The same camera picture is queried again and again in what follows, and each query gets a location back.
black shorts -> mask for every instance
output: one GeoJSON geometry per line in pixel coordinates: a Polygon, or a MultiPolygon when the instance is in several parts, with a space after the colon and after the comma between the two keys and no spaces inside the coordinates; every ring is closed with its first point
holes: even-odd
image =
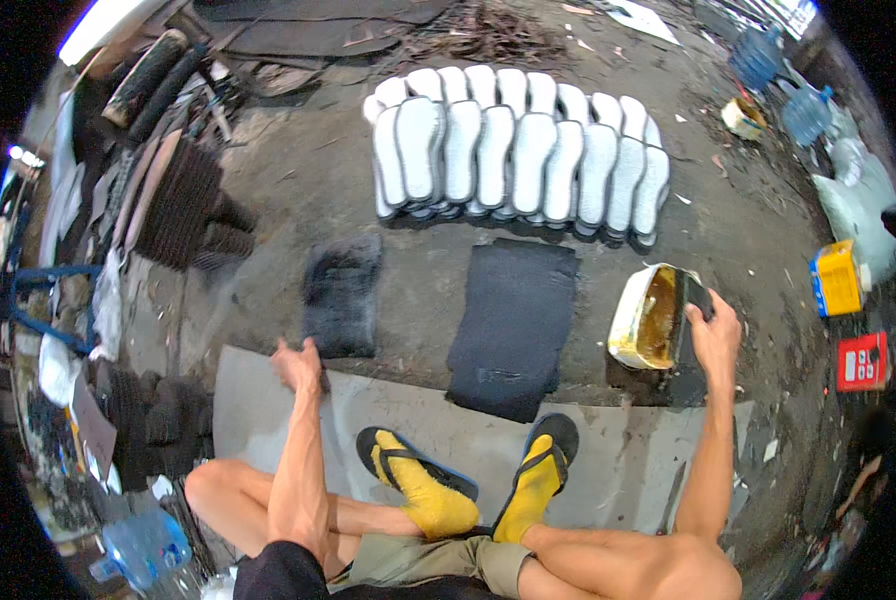
{"type": "MultiPolygon", "coordinates": [[[[322,600],[328,598],[324,570],[317,558],[293,541],[274,541],[257,558],[238,568],[235,600],[322,600]]],[[[334,600],[502,600],[472,577],[442,577],[412,587],[355,585],[334,600]]]]}

black rubber sheet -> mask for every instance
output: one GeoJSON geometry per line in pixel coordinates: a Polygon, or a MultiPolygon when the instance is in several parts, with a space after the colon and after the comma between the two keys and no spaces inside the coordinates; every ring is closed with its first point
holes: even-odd
{"type": "Polygon", "coordinates": [[[367,233],[311,247],[305,267],[303,337],[321,358],[375,355],[375,283],[382,238],[367,233]]]}
{"type": "Polygon", "coordinates": [[[464,318],[448,354],[449,398],[530,423],[558,385],[578,260],[568,247],[499,239],[474,246],[464,318]]]}
{"type": "Polygon", "coordinates": [[[252,0],[200,2],[194,10],[215,40],[248,26],[228,44],[232,54],[350,57],[390,48],[456,1],[252,0]]]}

red box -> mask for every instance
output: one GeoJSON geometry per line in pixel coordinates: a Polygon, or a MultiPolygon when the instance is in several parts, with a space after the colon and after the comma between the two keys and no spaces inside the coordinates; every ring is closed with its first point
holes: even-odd
{"type": "Polygon", "coordinates": [[[838,341],[838,391],[884,390],[889,377],[887,334],[838,341]]]}

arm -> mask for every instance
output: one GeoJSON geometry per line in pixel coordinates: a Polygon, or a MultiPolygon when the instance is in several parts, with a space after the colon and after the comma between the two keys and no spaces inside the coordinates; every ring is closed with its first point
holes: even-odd
{"type": "Polygon", "coordinates": [[[294,390],[285,449],[268,500],[268,542],[304,546],[324,567],[328,555],[328,492],[321,451],[321,359],[314,340],[295,352],[278,340],[271,365],[284,385],[294,390]]]}
{"type": "Polygon", "coordinates": [[[858,478],[855,479],[855,485],[851,486],[851,491],[848,493],[848,499],[845,500],[835,512],[835,519],[841,519],[844,517],[844,514],[848,512],[848,509],[851,507],[851,503],[855,501],[855,498],[858,496],[858,492],[862,490],[864,484],[867,482],[868,477],[878,472],[878,469],[881,468],[881,455],[879,454],[874,458],[873,461],[869,462],[864,466],[862,472],[858,474],[858,478]]]}
{"type": "Polygon", "coordinates": [[[709,292],[715,308],[710,322],[704,321],[696,306],[685,308],[692,325],[694,353],[708,379],[708,395],[701,438],[674,515],[674,531],[716,541],[731,503],[735,359],[741,324],[731,306],[714,290],[709,292]]]}

fluorescent light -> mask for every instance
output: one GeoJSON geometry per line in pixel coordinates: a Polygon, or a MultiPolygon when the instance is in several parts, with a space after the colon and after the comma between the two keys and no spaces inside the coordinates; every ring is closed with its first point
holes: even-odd
{"type": "Polygon", "coordinates": [[[65,40],[58,58],[67,66],[77,65],[85,54],[91,52],[142,1],[97,0],[65,40]]]}

